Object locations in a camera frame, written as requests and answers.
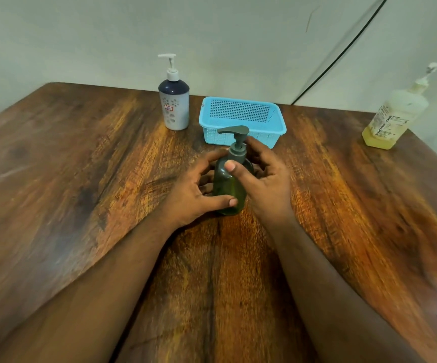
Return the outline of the green pump bottle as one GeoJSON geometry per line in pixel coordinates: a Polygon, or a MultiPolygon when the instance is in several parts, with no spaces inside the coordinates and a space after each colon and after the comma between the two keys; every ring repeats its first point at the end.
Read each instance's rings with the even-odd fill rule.
{"type": "Polygon", "coordinates": [[[234,141],[231,143],[228,154],[220,158],[215,164],[213,196],[231,195],[237,199],[238,203],[234,207],[227,207],[218,212],[225,216],[233,216],[239,214],[246,202],[247,193],[243,185],[236,179],[226,168],[225,163],[228,160],[234,160],[244,166],[250,173],[253,173],[253,166],[246,158],[246,143],[245,140],[249,134],[249,128],[240,126],[230,126],[217,130],[218,134],[233,134],[234,141]]]}

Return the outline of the clear yellow liquid pump bottle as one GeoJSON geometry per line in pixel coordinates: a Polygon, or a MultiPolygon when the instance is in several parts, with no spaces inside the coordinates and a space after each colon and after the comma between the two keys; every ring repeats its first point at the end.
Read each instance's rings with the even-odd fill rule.
{"type": "Polygon", "coordinates": [[[426,74],[416,79],[408,89],[394,90],[362,132],[367,146],[389,150],[411,124],[428,108],[424,92],[429,77],[437,71],[437,62],[427,66],[426,74]]]}

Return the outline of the person's left forearm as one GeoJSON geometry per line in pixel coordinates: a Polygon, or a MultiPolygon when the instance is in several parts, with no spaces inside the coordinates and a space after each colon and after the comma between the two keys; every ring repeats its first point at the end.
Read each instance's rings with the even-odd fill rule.
{"type": "Polygon", "coordinates": [[[0,363],[108,363],[175,221],[153,212],[0,345],[0,363]]]}

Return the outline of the person's right hand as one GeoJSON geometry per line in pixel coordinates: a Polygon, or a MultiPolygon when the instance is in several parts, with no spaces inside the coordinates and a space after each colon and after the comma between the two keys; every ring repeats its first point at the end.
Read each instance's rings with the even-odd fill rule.
{"type": "Polygon", "coordinates": [[[254,175],[258,178],[258,189],[247,193],[253,213],[269,231],[296,226],[287,166],[259,140],[248,136],[246,145],[248,158],[256,165],[254,175]]]}

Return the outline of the person's left hand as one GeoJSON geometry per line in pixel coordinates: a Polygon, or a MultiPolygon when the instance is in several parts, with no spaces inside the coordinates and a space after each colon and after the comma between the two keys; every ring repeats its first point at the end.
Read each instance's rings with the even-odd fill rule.
{"type": "Polygon", "coordinates": [[[196,158],[179,176],[159,205],[159,218],[172,231],[191,224],[206,213],[220,210],[200,209],[199,198],[213,196],[215,163],[226,155],[227,150],[222,148],[206,152],[196,158]]]}

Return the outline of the blue plastic basket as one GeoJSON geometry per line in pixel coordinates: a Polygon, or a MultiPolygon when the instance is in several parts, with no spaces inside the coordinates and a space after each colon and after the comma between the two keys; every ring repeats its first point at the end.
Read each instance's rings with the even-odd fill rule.
{"type": "Polygon", "coordinates": [[[287,127],[278,105],[274,103],[240,99],[206,97],[203,99],[199,118],[207,144],[230,146],[233,134],[219,134],[218,129],[246,126],[248,135],[273,148],[287,127]]]}

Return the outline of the white and navy pump bottle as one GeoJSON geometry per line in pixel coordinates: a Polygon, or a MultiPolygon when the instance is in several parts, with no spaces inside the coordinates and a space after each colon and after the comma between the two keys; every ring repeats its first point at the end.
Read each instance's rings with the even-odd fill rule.
{"type": "Polygon", "coordinates": [[[165,126],[173,131],[189,126],[190,87],[180,79],[175,65],[175,54],[158,54],[169,61],[167,78],[158,87],[165,126]]]}

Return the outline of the person's right forearm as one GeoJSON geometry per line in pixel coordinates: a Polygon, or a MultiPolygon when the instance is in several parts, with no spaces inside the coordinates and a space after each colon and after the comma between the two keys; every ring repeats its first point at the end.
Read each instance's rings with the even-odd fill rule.
{"type": "Polygon", "coordinates": [[[294,217],[264,226],[322,363],[425,363],[345,282],[294,217]]]}

